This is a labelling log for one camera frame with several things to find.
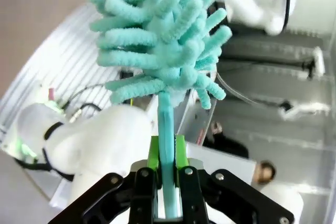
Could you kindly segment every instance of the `metal panel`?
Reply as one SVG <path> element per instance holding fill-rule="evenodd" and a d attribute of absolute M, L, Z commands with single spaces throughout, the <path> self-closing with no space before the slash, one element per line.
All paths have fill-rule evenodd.
<path fill-rule="evenodd" d="M 58 174 L 41 172 L 38 170 L 25 170 L 24 172 L 27 173 L 48 199 L 52 198 L 61 181 Z"/>
<path fill-rule="evenodd" d="M 180 128 L 181 122 L 183 120 L 183 116 L 185 114 L 185 110 L 188 106 L 188 101 L 190 97 L 190 92 L 187 92 L 186 98 L 183 102 L 180 103 L 177 107 L 174 108 L 174 133 L 177 134 Z"/>
<path fill-rule="evenodd" d="M 71 182 L 62 179 L 57 190 L 50 200 L 50 205 L 60 210 L 64 210 L 68 205 L 68 199 L 71 194 Z"/>
<path fill-rule="evenodd" d="M 0 122 L 8 128 L 36 80 L 55 88 L 56 98 L 66 100 L 85 86 L 104 83 L 118 77 L 117 68 L 96 64 L 97 34 L 89 23 L 99 18 L 95 8 L 84 5 L 70 15 L 35 51 L 0 101 Z M 90 89 L 76 97 L 72 107 L 94 102 L 104 108 L 110 105 L 110 92 L 103 86 Z M 92 114 L 88 108 L 85 114 Z"/>
<path fill-rule="evenodd" d="M 315 46 L 327 48 L 328 42 L 327 36 L 250 35 L 232 39 L 223 52 L 293 61 L 312 57 Z M 277 103 L 286 99 L 330 105 L 330 112 L 288 122 L 280 117 L 277 108 L 260 109 L 230 99 L 218 102 L 214 112 L 213 120 L 222 123 L 227 136 L 245 144 L 252 159 L 268 159 L 275 164 L 276 182 L 301 193 L 305 206 L 300 223 L 304 224 L 330 224 L 334 215 L 335 200 L 330 198 L 335 189 L 336 157 L 334 55 L 323 53 L 327 74 L 312 81 L 299 68 L 225 61 L 217 65 L 222 78 L 248 97 Z"/>
<path fill-rule="evenodd" d="M 225 74 L 221 72 L 221 64 L 218 72 L 222 78 L 248 96 L 331 104 L 331 81 L 303 81 L 290 75 L 290 71 L 262 66 Z"/>
<path fill-rule="evenodd" d="M 328 206 L 328 196 L 301 194 L 303 198 L 303 212 L 300 223 L 302 224 L 320 224 L 323 223 L 324 215 Z"/>
<path fill-rule="evenodd" d="M 189 106 L 185 111 L 178 134 L 184 135 L 188 142 L 203 145 L 215 108 L 215 99 L 211 99 L 210 110 L 204 110 L 199 102 Z"/>

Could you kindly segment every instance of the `person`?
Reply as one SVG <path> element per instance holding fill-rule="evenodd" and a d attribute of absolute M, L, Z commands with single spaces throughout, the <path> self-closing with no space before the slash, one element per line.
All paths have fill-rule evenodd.
<path fill-rule="evenodd" d="M 247 147 L 244 144 L 225 136 L 220 123 L 212 122 L 211 132 L 214 141 L 210 141 L 206 137 L 203 146 L 242 158 L 249 158 Z M 253 183 L 257 185 L 266 185 L 274 180 L 276 173 L 277 170 L 272 162 L 261 161 L 256 165 L 253 175 Z"/>
<path fill-rule="evenodd" d="M 249 158 L 248 149 L 246 146 L 234 139 L 225 136 L 223 134 L 223 129 L 220 123 L 212 122 L 211 132 L 214 141 L 212 142 L 206 137 L 203 146 L 239 157 Z"/>
<path fill-rule="evenodd" d="M 254 170 L 253 182 L 259 186 L 264 186 L 274 180 L 277 170 L 270 161 L 264 160 L 257 163 Z"/>

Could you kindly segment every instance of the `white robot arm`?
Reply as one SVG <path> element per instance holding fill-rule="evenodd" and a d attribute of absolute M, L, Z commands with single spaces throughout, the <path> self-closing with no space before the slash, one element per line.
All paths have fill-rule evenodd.
<path fill-rule="evenodd" d="M 224 2 L 230 22 L 261 28 L 268 35 L 282 32 L 293 13 L 297 0 L 273 0 L 268 7 L 259 6 L 255 0 L 218 0 Z"/>
<path fill-rule="evenodd" d="M 329 111 L 328 105 L 319 102 L 292 105 L 286 101 L 279 107 L 279 114 L 285 121 L 294 121 L 305 115 L 315 115 L 319 112 L 328 113 Z"/>
<path fill-rule="evenodd" d="M 61 174 L 75 175 L 69 204 L 105 174 L 126 176 L 147 159 L 152 124 L 134 106 L 112 106 L 97 116 L 69 123 L 43 104 L 23 109 L 18 120 L 23 142 Z"/>

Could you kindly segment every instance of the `teal pipe cleaner toy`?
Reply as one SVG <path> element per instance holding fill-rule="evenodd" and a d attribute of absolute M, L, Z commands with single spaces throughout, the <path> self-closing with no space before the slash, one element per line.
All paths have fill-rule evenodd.
<path fill-rule="evenodd" d="M 174 218 L 176 193 L 173 180 L 173 107 L 195 89 L 201 105 L 210 109 L 208 93 L 222 100 L 225 92 L 204 70 L 212 70 L 221 45 L 232 35 L 226 26 L 209 31 L 226 16 L 224 9 L 207 17 L 214 0 L 90 0 L 102 18 L 92 23 L 100 33 L 98 64 L 142 69 L 132 78 L 106 83 L 111 102 L 149 94 L 159 95 L 159 148 L 166 218 Z"/>

